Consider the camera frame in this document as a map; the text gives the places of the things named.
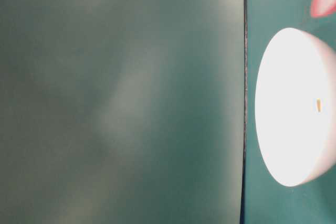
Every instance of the teal background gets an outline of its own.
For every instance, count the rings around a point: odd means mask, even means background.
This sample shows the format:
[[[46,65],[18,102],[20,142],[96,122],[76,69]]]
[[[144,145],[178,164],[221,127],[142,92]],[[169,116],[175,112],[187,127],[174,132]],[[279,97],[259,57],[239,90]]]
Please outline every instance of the teal background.
[[[0,10],[0,223],[239,223],[243,0]]]
[[[317,36],[336,49],[336,15],[312,19],[309,14],[310,2],[311,0],[247,0],[248,123],[245,183],[247,224],[336,223],[334,186],[336,168],[305,185],[289,188],[278,184],[264,165],[255,127],[254,97],[258,68],[268,42],[277,31],[285,27],[298,28]]]

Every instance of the green surface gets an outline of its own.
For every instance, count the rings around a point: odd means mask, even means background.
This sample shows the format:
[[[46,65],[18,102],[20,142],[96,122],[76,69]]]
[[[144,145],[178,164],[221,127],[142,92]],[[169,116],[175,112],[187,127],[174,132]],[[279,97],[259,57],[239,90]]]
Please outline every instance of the green surface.
[[[298,28],[317,36],[336,49],[336,15],[312,19],[309,14],[310,2],[311,0],[247,2],[248,124],[245,190],[247,224],[336,223],[336,168],[305,185],[289,188],[278,184],[264,165],[255,127],[254,96],[258,68],[268,42],[277,31],[285,27]]]
[[[243,0],[0,9],[0,223],[239,223]]]

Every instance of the dark edge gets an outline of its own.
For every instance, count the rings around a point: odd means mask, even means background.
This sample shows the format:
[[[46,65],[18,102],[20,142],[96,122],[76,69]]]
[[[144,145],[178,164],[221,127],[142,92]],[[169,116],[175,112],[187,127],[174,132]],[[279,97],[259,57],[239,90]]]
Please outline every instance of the dark edge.
[[[244,0],[244,147],[243,177],[241,181],[240,224],[244,224],[245,210],[245,169],[246,169],[246,126],[247,126],[247,0]]]

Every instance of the white candle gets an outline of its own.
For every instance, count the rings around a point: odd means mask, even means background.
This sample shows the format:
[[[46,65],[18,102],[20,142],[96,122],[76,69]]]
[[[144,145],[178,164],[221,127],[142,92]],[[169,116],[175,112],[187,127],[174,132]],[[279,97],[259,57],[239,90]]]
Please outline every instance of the white candle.
[[[255,96],[259,147],[274,179],[308,182],[336,161],[336,55],[294,28],[279,31],[260,64]]]

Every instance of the candle flame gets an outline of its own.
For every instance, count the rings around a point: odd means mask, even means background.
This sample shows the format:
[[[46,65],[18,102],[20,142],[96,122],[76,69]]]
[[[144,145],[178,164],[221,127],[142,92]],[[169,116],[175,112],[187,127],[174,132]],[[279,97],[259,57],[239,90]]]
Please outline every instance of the candle flame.
[[[317,103],[317,111],[321,112],[321,100],[317,99],[316,103]]]

